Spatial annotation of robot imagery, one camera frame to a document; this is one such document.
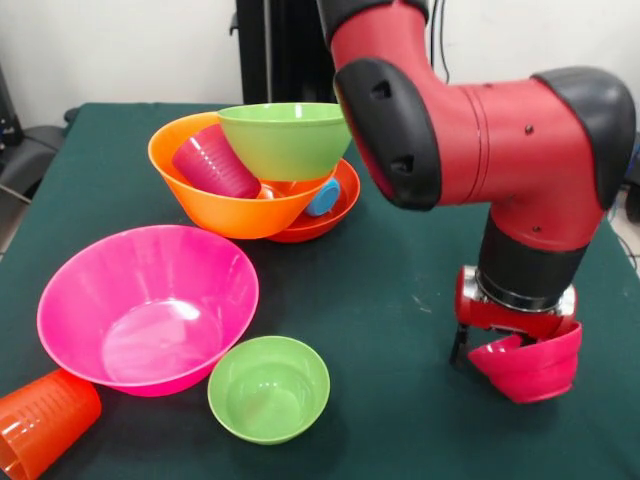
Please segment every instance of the pink cup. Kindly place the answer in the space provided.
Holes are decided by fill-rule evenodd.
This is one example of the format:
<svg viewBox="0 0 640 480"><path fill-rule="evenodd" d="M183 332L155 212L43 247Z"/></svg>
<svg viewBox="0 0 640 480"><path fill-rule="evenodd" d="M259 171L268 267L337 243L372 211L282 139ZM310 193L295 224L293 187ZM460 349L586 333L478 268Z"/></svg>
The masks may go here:
<svg viewBox="0 0 640 480"><path fill-rule="evenodd" d="M568 392L578 370L582 325L558 337L521 347L511 335L479 347L469 360L515 403L533 403Z"/></svg>
<svg viewBox="0 0 640 480"><path fill-rule="evenodd" d="M193 187L204 192L256 198L262 188L234 153L219 124L183 143L173 156L173 165Z"/></svg>

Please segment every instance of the black joint cover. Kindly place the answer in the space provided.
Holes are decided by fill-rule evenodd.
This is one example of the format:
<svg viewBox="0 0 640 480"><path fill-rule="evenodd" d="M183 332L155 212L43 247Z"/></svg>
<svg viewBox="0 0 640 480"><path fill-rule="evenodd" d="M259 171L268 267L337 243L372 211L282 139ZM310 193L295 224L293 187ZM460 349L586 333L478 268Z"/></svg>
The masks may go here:
<svg viewBox="0 0 640 480"><path fill-rule="evenodd" d="M613 205L631 161L636 111L625 84L597 68L561 68L535 74L571 110L589 136L594 156L598 201Z"/></svg>
<svg viewBox="0 0 640 480"><path fill-rule="evenodd" d="M336 74L336 91L350 127L373 157L394 205L430 210L440 200L442 176L436 135L420 92L398 68L380 59L356 60Z"/></svg>
<svg viewBox="0 0 640 480"><path fill-rule="evenodd" d="M390 5L394 0L317 0L322 31L327 45L331 43L333 35L340 25L354 15L372 7ZM405 0L404 3L418 8L429 21L429 9L427 0Z"/></svg>
<svg viewBox="0 0 640 480"><path fill-rule="evenodd" d="M524 245L487 220L478 283L493 300L524 311L555 307L571 285L587 246L566 252L538 250Z"/></svg>

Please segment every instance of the floor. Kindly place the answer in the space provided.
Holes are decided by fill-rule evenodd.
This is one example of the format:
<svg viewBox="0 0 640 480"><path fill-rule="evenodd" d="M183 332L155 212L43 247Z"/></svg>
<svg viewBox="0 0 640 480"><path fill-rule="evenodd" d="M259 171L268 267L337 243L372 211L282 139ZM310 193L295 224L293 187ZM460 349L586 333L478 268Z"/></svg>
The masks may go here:
<svg viewBox="0 0 640 480"><path fill-rule="evenodd" d="M626 193L618 195L616 205L611 209L608 219L613 230L621 239L621 248L629 257L629 261L636 268L640 276L640 226L632 225L627 220L624 210ZM28 207L6 193L0 192L0 262L4 253L10 248L11 241L16 234L20 223L28 211Z"/></svg>
<svg viewBox="0 0 640 480"><path fill-rule="evenodd" d="M27 213L27 206L0 192L0 261L9 249L22 219Z"/></svg>

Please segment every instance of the large green bowl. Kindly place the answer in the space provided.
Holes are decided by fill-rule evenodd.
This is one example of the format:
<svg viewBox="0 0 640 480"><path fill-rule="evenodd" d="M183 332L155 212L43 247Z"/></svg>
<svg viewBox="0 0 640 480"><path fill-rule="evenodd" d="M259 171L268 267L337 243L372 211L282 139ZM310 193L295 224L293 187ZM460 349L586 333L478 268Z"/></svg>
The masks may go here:
<svg viewBox="0 0 640 480"><path fill-rule="evenodd" d="M340 105L270 103L218 112L227 140L256 177L306 181L335 167L351 141Z"/></svg>
<svg viewBox="0 0 640 480"><path fill-rule="evenodd" d="M243 440L283 443L307 430L329 399L329 372L320 356L287 337L258 337L222 357L209 378L209 405Z"/></svg>

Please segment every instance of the dark green table surface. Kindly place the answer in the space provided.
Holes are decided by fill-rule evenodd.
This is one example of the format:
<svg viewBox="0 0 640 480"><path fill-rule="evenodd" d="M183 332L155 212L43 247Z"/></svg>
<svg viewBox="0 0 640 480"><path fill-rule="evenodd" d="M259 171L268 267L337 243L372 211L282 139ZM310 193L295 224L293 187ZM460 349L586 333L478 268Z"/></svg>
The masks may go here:
<svg viewBox="0 0 640 480"><path fill-rule="evenodd" d="M146 146L166 122L214 108L82 108L0 263L0 396L55 367L35 315L63 262L121 230L190 223ZM47 478L640 478L640 284L610 227L576 278L584 344L575 388L513 405L447 363L455 276L475 263L486 206L400 211L353 148L347 158L362 196L336 230L301 245L238 242L262 290L246 337L299 338L329 367L331 398L318 422L290 443L260 447L216 422L206 382L157 399L100 388L103 417Z"/></svg>

